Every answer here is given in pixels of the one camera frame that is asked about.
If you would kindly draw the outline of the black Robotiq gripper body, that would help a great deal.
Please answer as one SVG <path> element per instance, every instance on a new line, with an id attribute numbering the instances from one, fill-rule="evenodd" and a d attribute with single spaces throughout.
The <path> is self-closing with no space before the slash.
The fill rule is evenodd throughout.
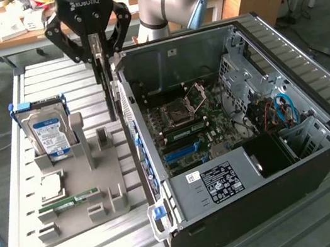
<path id="1" fill-rule="evenodd" d="M 113 0 L 55 0 L 59 22 L 80 36 L 105 31 L 114 14 Z"/>

